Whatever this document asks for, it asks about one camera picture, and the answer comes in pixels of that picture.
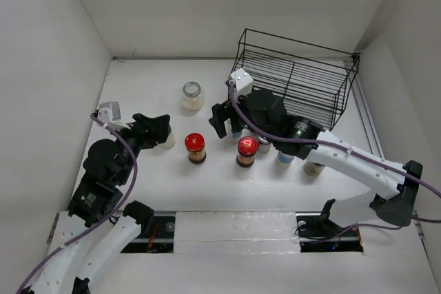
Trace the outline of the silver lid blue label shaker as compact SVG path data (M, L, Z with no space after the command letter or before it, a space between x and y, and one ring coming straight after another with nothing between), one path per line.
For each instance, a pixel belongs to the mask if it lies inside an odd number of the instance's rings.
M242 130L238 132L231 132L231 140L234 142L239 141L239 139L242 137Z

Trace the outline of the clear glass jar white powder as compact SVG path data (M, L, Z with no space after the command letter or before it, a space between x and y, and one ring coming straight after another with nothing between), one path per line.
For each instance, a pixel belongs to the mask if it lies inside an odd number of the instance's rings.
M183 99L182 105L185 109L191 111L200 110L204 103L205 97L203 95L202 87L195 81L190 81L183 86Z

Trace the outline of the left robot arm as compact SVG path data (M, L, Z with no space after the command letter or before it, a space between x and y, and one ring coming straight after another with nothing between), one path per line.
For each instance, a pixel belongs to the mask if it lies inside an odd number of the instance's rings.
M68 204L61 243L27 276L18 293L90 293L119 253L135 238L158 233L154 210L127 202L138 174L137 157L167 141L170 116L134 114L132 123L90 118L113 139L91 145L85 173Z

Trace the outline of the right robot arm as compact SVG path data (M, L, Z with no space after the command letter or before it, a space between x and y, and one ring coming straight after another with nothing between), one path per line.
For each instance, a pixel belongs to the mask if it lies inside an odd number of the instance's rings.
M326 201L317 220L326 235L375 218L398 228L411 224L423 170L420 163L391 162L358 149L317 122L288 114L282 98L265 89L215 104L209 123L219 138L227 134L226 120L233 132L245 128L264 137L280 156L331 168L369 188L346 200Z

